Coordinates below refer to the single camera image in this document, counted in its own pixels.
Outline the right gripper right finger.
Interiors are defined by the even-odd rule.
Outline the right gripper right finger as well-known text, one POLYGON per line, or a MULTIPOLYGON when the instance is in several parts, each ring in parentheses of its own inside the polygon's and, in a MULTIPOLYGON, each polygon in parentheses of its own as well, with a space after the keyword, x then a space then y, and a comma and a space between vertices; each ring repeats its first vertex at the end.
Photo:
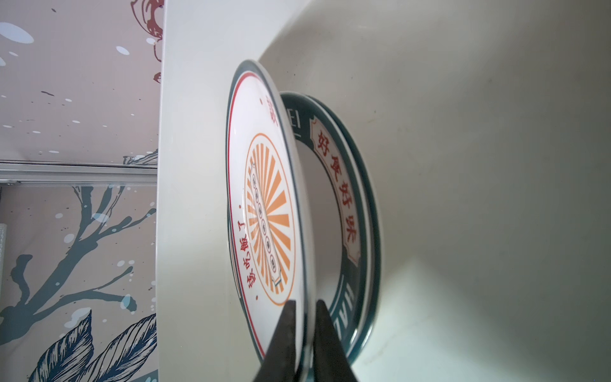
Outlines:
POLYGON ((316 303, 313 375, 316 382, 357 382, 322 299, 316 303))

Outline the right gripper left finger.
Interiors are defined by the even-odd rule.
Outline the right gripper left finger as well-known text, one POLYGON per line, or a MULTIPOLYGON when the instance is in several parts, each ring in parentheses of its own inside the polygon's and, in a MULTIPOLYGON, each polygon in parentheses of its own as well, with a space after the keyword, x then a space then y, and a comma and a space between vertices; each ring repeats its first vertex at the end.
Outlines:
POLYGON ((296 362, 296 302, 289 300, 283 307, 268 351, 254 382, 291 382, 295 378, 296 362))

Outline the green rim plate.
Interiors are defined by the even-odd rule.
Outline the green rim plate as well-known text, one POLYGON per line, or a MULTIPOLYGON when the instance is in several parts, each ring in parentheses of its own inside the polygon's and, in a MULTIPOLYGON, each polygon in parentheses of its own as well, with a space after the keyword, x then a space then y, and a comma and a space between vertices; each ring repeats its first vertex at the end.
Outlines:
POLYGON ((345 124, 321 100, 282 92, 306 179, 318 299, 349 363, 367 343, 380 296, 382 243, 366 165, 345 124))

